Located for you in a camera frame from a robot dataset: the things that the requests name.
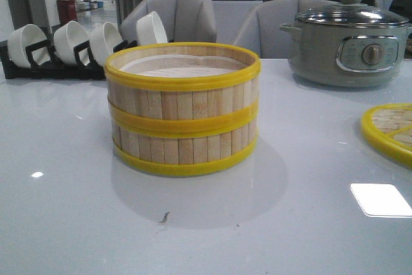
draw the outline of bamboo steamer basket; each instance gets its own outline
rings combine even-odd
[[[217,43],[129,48],[105,65],[115,153],[140,170],[195,176],[256,145],[259,57]]]

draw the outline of cooker handle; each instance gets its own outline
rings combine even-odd
[[[280,30],[289,33],[293,39],[300,40],[302,36],[302,29],[295,27],[291,24],[282,24],[279,27]]]

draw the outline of white table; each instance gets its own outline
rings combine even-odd
[[[113,155],[104,81],[1,70],[0,274],[412,274],[412,218],[366,216],[350,189],[391,184],[412,205],[412,171],[359,132],[370,107],[411,102],[412,62],[364,90],[262,65],[255,152],[197,178]]]

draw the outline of control panel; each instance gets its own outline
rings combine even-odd
[[[336,63],[346,71],[388,70],[397,61],[398,46],[397,38],[392,36],[349,37],[341,43]]]

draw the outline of red trash can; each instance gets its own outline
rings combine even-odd
[[[57,0],[57,11],[59,13],[60,25],[63,26],[70,21],[77,20],[74,0]]]

